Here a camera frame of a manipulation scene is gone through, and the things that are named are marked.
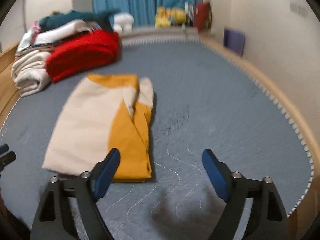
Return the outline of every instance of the red blanket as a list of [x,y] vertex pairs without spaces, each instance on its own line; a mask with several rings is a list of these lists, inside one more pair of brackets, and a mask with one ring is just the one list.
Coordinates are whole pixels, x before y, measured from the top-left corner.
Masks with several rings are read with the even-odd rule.
[[52,82],[102,65],[113,63],[118,56],[119,35],[97,30],[58,47],[46,61]]

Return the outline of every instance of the purple object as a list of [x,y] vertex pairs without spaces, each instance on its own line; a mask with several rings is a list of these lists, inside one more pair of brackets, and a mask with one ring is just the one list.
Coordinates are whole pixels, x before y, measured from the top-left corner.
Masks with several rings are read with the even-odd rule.
[[244,33],[233,31],[230,29],[224,29],[223,46],[231,49],[241,57],[243,55],[245,43]]

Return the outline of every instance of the gray bed sheet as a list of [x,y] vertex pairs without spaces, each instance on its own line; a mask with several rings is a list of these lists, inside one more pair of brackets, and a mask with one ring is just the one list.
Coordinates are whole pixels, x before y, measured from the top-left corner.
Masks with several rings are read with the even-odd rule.
[[[97,206],[118,239],[207,239],[223,212],[202,166],[211,148],[247,178],[272,177],[289,213],[305,191],[310,165],[294,130],[269,98],[220,55],[198,42],[123,48],[120,61],[87,73],[148,76],[155,91],[151,123],[152,179],[113,183]],[[59,113],[81,73],[21,98],[3,127],[17,159],[2,172],[9,210],[31,227],[39,197],[53,172],[41,169]],[[87,239],[74,200],[81,239]],[[235,239],[250,213],[247,203]]]

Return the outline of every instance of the dark green garment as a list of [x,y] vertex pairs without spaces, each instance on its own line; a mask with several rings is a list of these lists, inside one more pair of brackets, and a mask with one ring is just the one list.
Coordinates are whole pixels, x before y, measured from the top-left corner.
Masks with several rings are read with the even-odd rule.
[[47,32],[60,26],[67,24],[73,20],[84,20],[85,22],[93,21],[100,25],[100,27],[107,31],[113,32],[111,24],[109,22],[109,17],[113,14],[118,13],[118,10],[105,11],[101,13],[92,13],[92,12],[77,12],[71,10],[68,14],[56,14],[52,16],[47,16],[39,21],[41,26],[40,33]]

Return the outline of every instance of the screw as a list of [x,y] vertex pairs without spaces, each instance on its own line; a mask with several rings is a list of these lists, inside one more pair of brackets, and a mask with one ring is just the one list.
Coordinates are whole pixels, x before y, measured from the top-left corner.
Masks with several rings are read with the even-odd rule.
[[90,176],[91,176],[90,171],[84,171],[84,172],[81,173],[81,177],[84,178],[84,179],[86,179],[86,178],[88,178]]
[[239,179],[242,177],[242,175],[240,172],[235,171],[232,173],[232,177],[234,177],[235,179]]
[[273,180],[272,180],[271,178],[269,178],[269,177],[265,177],[263,180],[264,180],[266,183],[272,183],[272,182],[273,182]]
[[51,177],[50,178],[50,182],[51,183],[55,183],[55,182],[57,182],[58,181],[58,177],[57,176],[54,176],[54,177]]

